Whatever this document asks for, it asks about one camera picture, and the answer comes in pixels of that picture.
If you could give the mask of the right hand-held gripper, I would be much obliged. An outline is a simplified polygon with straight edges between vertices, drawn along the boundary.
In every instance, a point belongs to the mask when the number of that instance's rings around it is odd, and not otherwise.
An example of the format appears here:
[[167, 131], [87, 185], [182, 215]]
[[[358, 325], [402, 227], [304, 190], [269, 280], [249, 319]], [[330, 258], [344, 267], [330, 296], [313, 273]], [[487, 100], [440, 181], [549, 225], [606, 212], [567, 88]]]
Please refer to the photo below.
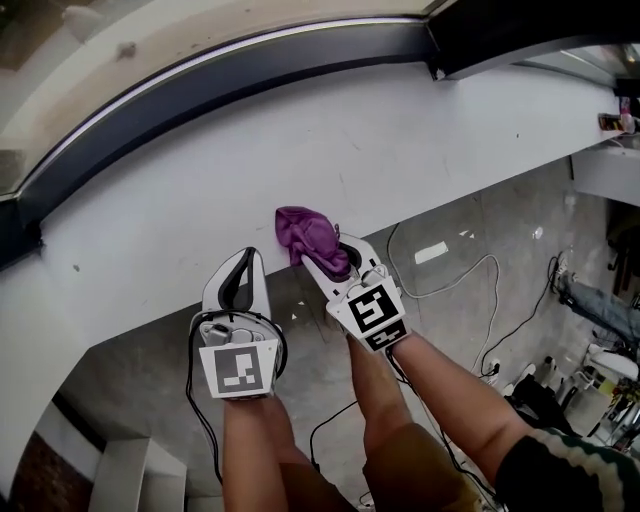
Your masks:
[[[301, 261], [330, 301], [328, 314], [339, 327], [367, 351], [384, 351], [410, 334], [398, 287], [366, 240], [342, 233], [339, 247], [349, 260], [343, 277], [335, 277], [309, 256]], [[357, 269], [370, 270], [356, 279]]]

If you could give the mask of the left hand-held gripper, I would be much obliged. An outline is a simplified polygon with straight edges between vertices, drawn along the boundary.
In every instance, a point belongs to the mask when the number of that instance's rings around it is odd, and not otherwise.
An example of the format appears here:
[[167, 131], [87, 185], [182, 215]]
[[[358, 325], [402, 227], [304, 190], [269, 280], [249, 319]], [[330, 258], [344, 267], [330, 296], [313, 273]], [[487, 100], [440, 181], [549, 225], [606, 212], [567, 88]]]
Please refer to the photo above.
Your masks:
[[202, 306], [207, 311], [193, 317], [189, 337], [203, 342], [199, 354], [211, 396], [230, 401], [273, 394], [286, 368], [287, 341], [271, 320], [260, 252], [247, 247], [228, 258], [205, 285]]

